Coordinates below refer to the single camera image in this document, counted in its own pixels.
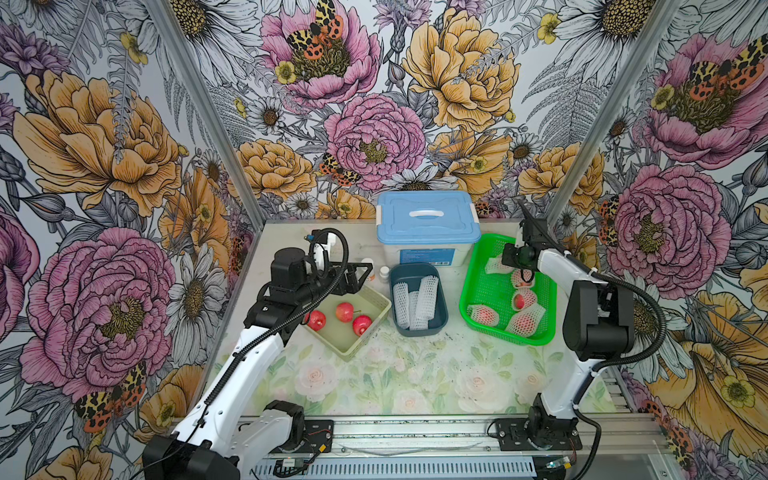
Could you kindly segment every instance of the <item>floral tablecloth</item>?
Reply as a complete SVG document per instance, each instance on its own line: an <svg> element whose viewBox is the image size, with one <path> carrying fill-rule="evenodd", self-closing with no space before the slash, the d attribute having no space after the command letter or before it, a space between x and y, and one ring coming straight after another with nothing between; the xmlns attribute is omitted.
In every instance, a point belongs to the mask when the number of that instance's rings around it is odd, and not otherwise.
<svg viewBox="0 0 768 480"><path fill-rule="evenodd" d="M484 231L499 231L499 225L483 224ZM257 257L271 258L286 238L301 238L301 226L267 225ZM376 242L366 241L375 229L370 223L344 224L344 233L357 239L353 251L374 261L382 257ZM247 281L266 282L263 273L249 272ZM462 413L523 413L554 376L567 351L558 331L546 346L519 346L469 329L458 313L465 275L464 267L441 269L440 275L450 312L446 327L437 335L409 338L400 335L391 316L382 322L368 343L349 362L299 327L285 351L268 369L244 415L258 415L274 399L304 406L307 415L450 415ZM387 286L369 283L381 293ZM564 312L564 293L558 294L558 311ZM215 375L232 350L241 323L227 327L219 349ZM602 379L593 383L582 400L585 412L615 412Z"/></svg>

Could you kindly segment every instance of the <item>box handle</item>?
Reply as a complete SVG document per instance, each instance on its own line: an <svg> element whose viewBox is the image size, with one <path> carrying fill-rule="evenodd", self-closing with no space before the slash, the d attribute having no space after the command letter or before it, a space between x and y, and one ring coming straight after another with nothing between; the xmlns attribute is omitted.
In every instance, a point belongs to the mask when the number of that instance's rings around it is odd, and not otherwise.
<svg viewBox="0 0 768 480"><path fill-rule="evenodd" d="M445 214L440 210L414 210L409 215L411 217L442 217Z"/></svg>

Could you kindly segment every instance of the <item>plastic storage box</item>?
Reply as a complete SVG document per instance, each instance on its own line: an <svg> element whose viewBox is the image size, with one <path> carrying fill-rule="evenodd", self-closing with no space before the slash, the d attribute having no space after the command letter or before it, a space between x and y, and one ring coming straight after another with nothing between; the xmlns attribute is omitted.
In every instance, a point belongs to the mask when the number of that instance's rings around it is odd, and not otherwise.
<svg viewBox="0 0 768 480"><path fill-rule="evenodd" d="M558 286L551 278L541 272L536 273L536 283L531 290L536 293L538 304L547 309L547 312L538 324L536 332L529 337L523 337L504 330L515 313L512 309L511 300L517 289L512 286L508 274L487 274L485 264L489 258L501 255L504 245L507 243L515 243L515 239L496 233L486 233L475 245L458 309L471 329L520 345L546 345L554 337ZM499 314L498 325L481 325L471 319L467 313L467 307L475 304L487 305L496 310Z"/></svg>
<svg viewBox="0 0 768 480"><path fill-rule="evenodd" d="M376 205L376 235L390 266L459 266L480 240L480 220L466 192L385 192Z"/></svg>
<svg viewBox="0 0 768 480"><path fill-rule="evenodd" d="M389 274L389 297L395 298L393 289L397 283L405 282L408 284L408 291L414 292L419 289L422 278L434 275L440 278L437 269L428 263L410 263L408 265L398 265L392 269ZM392 309L392 318L395 320L395 328L403 336L427 336L435 335L442 327L448 323L448 307L445 305L445 295L442 293L442 280L437 285L437 301L435 302L435 317L429 320L426 330L409 330L400 328L395 318L395 309Z"/></svg>

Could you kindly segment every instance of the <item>green plastic basket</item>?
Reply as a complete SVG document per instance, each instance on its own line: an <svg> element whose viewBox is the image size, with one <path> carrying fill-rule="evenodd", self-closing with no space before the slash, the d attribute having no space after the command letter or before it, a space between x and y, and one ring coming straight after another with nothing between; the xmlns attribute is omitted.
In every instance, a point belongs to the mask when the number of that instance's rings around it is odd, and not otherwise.
<svg viewBox="0 0 768 480"><path fill-rule="evenodd" d="M515 243L515 239L496 233L486 233L475 244L458 308L471 329L520 345L546 345L552 341L556 330L558 286L543 273L536 273L536 282L532 288L538 297L538 304L547 309L544 318L538 324L536 333L526 338L504 330L515 313L512 308L512 296L517 289L512 286L509 275L485 273L485 264L489 258L501 255L507 243ZM476 304L487 305L496 310L499 315L498 325L486 326L471 319L467 313L467 307Z"/></svg>

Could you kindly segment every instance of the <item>storage box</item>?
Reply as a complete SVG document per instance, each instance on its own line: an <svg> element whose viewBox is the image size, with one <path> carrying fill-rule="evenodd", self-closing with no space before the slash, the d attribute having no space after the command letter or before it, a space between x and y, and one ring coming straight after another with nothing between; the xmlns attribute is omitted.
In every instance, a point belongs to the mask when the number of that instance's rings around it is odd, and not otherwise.
<svg viewBox="0 0 768 480"><path fill-rule="evenodd" d="M385 192L376 205L376 235L390 266L459 266L480 240L480 220L466 192Z"/></svg>
<svg viewBox="0 0 768 480"><path fill-rule="evenodd" d="M367 315L373 320L371 326L361 336L357 336L352 330L352 322L344 323L336 318L336 306L343 302L349 302L355 310L360 310L355 313L355 317ZM369 286L363 286L358 293L348 293L343 296L328 295L315 309L325 314L326 325L317 332L307 325L304 328L348 362L379 328L390 307L392 302L387 297Z"/></svg>

